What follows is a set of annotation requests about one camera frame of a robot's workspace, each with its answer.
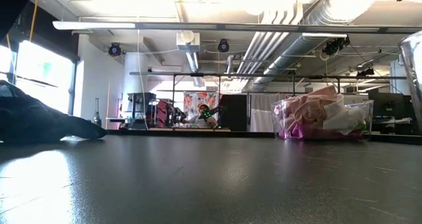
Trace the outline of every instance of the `ceiling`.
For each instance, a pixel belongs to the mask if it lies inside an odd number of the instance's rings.
[[[316,0],[306,0],[304,11]],[[257,0],[40,0],[41,8],[61,20],[83,21],[150,21],[150,22],[223,22],[223,23],[259,23],[262,15],[251,15],[251,7],[265,4]],[[422,0],[378,0],[367,12],[355,19],[351,25],[389,25],[420,26],[422,24]],[[170,51],[177,49],[176,32],[173,30],[143,30],[140,36],[150,42],[149,51]],[[228,55],[242,55],[247,50],[254,32],[203,31],[200,33],[200,61],[224,61]],[[397,58],[397,43],[406,35],[359,35],[351,34],[351,44],[362,53],[365,60],[374,59],[375,68],[381,74],[388,74],[386,66]],[[91,37],[96,37],[106,49],[111,42],[121,42],[125,51],[137,50],[138,32],[136,30],[95,30]],[[216,53],[220,39],[230,43],[229,53]],[[282,51],[288,45],[282,45]],[[341,51],[332,59],[320,59],[322,47],[311,55],[315,58],[300,60],[297,74],[354,75],[357,66],[363,62],[351,47]],[[173,51],[156,55],[163,65],[183,65],[187,67],[183,52]],[[203,63],[205,68],[215,68],[218,63]]]

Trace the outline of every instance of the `white ceiling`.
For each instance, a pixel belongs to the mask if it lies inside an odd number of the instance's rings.
[[[63,20],[75,20],[81,17],[81,20],[89,21],[257,23],[258,16],[246,12],[246,8],[255,6],[257,3],[259,3],[257,0],[41,0],[40,7]],[[380,0],[352,24],[420,26],[422,24],[421,12],[422,0],[405,0],[400,3],[395,0]],[[176,31],[143,30],[140,32],[140,36],[150,42],[150,51],[168,51],[176,49],[175,33]],[[199,58],[200,60],[217,60],[218,58],[224,60],[229,54],[209,53],[209,51],[217,51],[216,42],[218,40],[228,39],[231,51],[245,51],[253,35],[252,32],[200,32]],[[111,32],[100,30],[95,31],[94,36],[98,37],[104,45],[121,42],[124,50],[136,51],[137,31],[135,30],[112,30]],[[360,46],[357,49],[362,53],[377,51],[376,46],[380,46],[383,51],[393,51],[395,49],[392,47],[396,46],[403,37],[406,35],[350,35],[351,43],[353,46]],[[348,47],[342,53],[354,53],[354,50]],[[374,57],[381,57],[377,60],[377,64],[388,65],[388,61],[395,59],[396,55],[376,53],[365,55],[366,60]],[[182,52],[163,53],[158,55],[158,58],[166,65],[187,64],[186,56]],[[360,57],[337,56],[328,60],[327,71],[329,74],[345,74],[349,72],[350,67],[355,68],[362,62]],[[302,60],[297,73],[322,74],[325,71],[325,62],[317,57],[316,59]]]

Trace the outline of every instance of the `ceiling light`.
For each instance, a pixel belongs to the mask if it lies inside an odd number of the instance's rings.
[[[89,29],[134,29],[134,23],[124,22],[63,22],[54,21],[53,25],[58,30],[89,30]]]
[[[324,38],[346,38],[347,34],[329,34],[329,33],[302,33],[302,36],[324,37]]]

